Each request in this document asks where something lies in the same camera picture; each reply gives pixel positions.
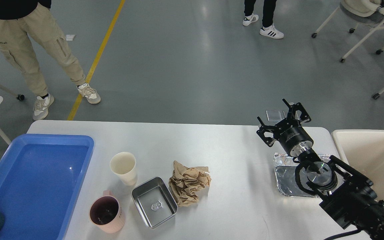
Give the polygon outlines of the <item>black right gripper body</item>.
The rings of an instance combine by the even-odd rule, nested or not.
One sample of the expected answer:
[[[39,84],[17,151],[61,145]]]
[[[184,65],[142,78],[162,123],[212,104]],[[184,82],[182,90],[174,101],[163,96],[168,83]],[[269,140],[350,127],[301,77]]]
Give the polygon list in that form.
[[[313,139],[300,124],[281,121],[275,125],[275,138],[291,157],[312,149]]]

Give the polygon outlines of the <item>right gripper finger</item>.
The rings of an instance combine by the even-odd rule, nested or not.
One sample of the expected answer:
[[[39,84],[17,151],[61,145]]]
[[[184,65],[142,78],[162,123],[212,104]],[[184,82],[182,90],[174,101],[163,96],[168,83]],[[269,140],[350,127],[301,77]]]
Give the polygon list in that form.
[[[300,102],[290,104],[285,99],[282,101],[289,108],[287,117],[282,120],[282,126],[301,126],[303,122],[311,121],[311,117]]]
[[[272,147],[276,141],[279,141],[280,122],[270,126],[265,125],[259,116],[257,119],[260,122],[260,127],[256,131],[257,135],[259,135],[268,147]]]

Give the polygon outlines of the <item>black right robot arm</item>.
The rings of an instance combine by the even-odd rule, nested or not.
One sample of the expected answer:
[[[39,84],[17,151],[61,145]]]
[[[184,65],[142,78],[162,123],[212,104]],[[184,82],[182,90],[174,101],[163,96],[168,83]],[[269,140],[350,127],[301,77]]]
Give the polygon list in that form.
[[[297,187],[322,199],[321,208],[343,229],[355,225],[356,230],[330,236],[330,240],[342,238],[361,231],[372,240],[384,240],[384,201],[376,201],[373,182],[358,170],[331,155],[328,162],[320,159],[314,151],[314,141],[302,127],[311,117],[298,102],[289,104],[289,111],[277,124],[265,125],[260,117],[257,135],[271,147],[278,141],[288,156],[298,165],[295,168]]]

